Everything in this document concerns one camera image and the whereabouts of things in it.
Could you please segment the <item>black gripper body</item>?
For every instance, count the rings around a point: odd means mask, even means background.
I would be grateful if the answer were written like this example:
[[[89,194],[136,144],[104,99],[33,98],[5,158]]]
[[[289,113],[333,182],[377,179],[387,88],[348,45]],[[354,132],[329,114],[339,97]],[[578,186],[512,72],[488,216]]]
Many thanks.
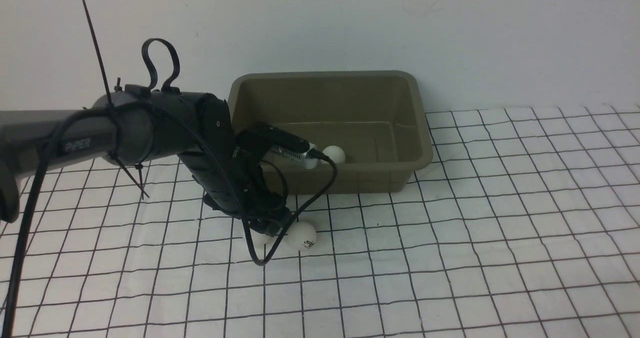
[[[238,188],[244,216],[250,229],[268,237],[275,237],[285,226],[291,211],[286,207],[289,187],[279,168],[275,169],[282,193],[270,190],[259,164],[238,163],[230,171],[231,180]],[[231,188],[217,168],[202,172],[203,202],[213,210],[241,219]]]

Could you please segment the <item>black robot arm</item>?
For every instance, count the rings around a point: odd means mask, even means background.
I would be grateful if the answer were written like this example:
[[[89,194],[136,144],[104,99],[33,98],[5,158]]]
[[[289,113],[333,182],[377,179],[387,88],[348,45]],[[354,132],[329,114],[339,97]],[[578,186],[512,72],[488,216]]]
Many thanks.
[[[261,161],[291,136],[266,123],[235,131],[226,101],[209,93],[151,91],[132,85],[87,110],[1,113],[1,219],[19,215],[18,182],[34,176],[49,146],[48,167],[102,157],[132,166],[177,156],[205,191],[205,204],[275,236],[288,224],[286,193],[267,187]]]

